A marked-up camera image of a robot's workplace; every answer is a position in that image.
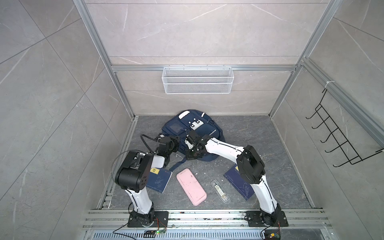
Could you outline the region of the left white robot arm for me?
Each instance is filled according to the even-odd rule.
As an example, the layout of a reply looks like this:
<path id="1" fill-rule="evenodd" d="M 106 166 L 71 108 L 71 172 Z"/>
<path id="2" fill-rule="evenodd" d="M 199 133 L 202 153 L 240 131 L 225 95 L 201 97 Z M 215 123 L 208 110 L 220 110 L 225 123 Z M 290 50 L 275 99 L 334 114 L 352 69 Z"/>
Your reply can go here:
<path id="1" fill-rule="evenodd" d="M 148 196 L 146 185 L 152 168 L 166 167 L 172 153 L 178 151 L 179 137 L 159 135 L 154 139 L 159 144 L 154 153 L 128 150 L 124 161 L 114 177 L 114 182 L 125 190 L 134 205 L 134 212 L 141 217 L 153 213 L 153 202 Z"/>

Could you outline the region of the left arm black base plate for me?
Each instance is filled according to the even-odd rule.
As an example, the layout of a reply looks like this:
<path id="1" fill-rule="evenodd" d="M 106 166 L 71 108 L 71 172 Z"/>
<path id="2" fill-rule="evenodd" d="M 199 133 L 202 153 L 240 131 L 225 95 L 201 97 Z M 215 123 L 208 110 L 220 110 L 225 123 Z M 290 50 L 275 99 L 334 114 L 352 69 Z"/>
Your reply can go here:
<path id="1" fill-rule="evenodd" d="M 169 212 L 167 211 L 151 211 L 146 215 L 132 212 L 127 224 L 128 228 L 139 227 L 167 227 L 169 220 Z"/>

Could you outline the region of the pink pencil case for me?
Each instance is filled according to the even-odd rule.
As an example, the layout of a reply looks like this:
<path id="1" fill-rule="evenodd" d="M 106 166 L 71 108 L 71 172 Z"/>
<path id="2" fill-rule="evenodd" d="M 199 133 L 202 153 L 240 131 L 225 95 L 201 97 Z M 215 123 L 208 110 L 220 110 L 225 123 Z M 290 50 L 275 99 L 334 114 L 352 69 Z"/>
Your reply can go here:
<path id="1" fill-rule="evenodd" d="M 207 198 L 207 193 L 190 169 L 178 173 L 177 180 L 194 206 L 198 206 Z"/>

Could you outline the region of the aluminium front rail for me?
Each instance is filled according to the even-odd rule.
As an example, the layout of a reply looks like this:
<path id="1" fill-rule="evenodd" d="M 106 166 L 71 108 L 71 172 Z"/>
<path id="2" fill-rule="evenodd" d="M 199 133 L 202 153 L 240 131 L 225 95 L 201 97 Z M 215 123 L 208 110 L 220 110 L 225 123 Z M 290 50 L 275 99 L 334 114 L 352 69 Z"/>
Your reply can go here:
<path id="1" fill-rule="evenodd" d="M 285 209 L 284 216 L 270 229 L 332 229 L 324 210 Z M 160 210 L 155 212 L 153 227 L 167 225 L 168 230 L 262 229 L 267 225 L 260 213 L 242 209 Z M 81 221 L 84 229 L 112 230 L 130 220 L 127 210 L 90 210 Z"/>

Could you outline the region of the navy blue notebook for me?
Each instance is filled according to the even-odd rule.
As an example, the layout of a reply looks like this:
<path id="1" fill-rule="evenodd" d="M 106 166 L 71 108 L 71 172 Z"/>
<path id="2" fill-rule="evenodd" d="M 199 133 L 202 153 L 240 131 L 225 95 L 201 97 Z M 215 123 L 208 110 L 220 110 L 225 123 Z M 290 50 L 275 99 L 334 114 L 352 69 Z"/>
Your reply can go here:
<path id="1" fill-rule="evenodd" d="M 172 172 L 167 169 L 151 168 L 147 188 L 162 194 L 165 191 L 171 176 Z"/>
<path id="2" fill-rule="evenodd" d="M 249 183 L 246 183 L 239 174 L 227 172 L 224 177 L 248 201 L 255 193 Z"/>

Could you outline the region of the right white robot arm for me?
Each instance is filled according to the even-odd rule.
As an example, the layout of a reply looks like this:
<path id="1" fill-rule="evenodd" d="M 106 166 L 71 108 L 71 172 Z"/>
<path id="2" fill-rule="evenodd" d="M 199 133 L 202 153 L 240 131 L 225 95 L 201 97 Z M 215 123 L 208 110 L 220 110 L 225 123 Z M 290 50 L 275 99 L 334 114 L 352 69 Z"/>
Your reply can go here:
<path id="1" fill-rule="evenodd" d="M 269 188 L 265 164 L 254 147 L 231 145 L 209 135 L 201 137 L 195 131 L 187 134 L 185 144 L 188 160 L 214 154 L 234 162 L 242 179 L 253 188 L 263 214 L 272 216 L 281 210 Z"/>

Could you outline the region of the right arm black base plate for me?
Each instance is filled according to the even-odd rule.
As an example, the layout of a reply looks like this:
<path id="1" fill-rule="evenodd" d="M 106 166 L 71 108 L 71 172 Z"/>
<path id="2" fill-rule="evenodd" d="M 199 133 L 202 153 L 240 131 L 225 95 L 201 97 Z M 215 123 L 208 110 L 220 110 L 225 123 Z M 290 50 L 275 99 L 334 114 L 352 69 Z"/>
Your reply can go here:
<path id="1" fill-rule="evenodd" d="M 289 226 L 285 213 L 279 210 L 273 214 L 268 214 L 263 211 L 246 211 L 244 220 L 248 222 L 249 227 Z"/>

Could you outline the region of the navy blue student backpack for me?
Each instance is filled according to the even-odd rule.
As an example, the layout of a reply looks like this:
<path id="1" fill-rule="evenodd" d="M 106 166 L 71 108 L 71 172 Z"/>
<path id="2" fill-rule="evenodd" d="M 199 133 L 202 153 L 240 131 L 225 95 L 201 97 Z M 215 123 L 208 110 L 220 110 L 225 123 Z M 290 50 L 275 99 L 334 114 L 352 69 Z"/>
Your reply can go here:
<path id="1" fill-rule="evenodd" d="M 198 110 L 185 110 L 179 113 L 165 123 L 159 135 L 180 137 L 178 151 L 185 155 L 188 149 L 185 138 L 190 131 L 195 131 L 201 137 L 209 135 L 222 142 L 226 141 L 219 125 L 206 113 Z"/>

